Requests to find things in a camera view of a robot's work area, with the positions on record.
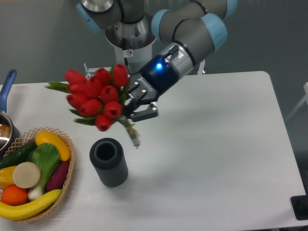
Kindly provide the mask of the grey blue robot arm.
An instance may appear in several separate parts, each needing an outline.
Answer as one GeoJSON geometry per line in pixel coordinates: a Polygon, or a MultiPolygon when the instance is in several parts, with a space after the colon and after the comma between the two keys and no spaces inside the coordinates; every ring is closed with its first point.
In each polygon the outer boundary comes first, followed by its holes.
{"type": "Polygon", "coordinates": [[[92,32],[105,32],[130,74],[119,121],[156,117],[158,98],[227,40],[223,19],[236,7],[235,0],[192,0],[150,16],[142,0],[81,0],[80,18],[92,32]]]}

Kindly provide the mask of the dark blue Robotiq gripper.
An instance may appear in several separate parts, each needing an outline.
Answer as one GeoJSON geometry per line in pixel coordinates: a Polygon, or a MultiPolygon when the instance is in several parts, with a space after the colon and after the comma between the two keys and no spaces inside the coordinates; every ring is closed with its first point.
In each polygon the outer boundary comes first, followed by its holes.
{"type": "Polygon", "coordinates": [[[178,74],[166,55],[157,55],[139,72],[130,76],[128,95],[131,101],[126,112],[131,113],[129,119],[139,122],[158,116],[155,101],[179,80],[178,74]],[[140,105],[149,104],[145,110],[133,112],[140,105]]]}

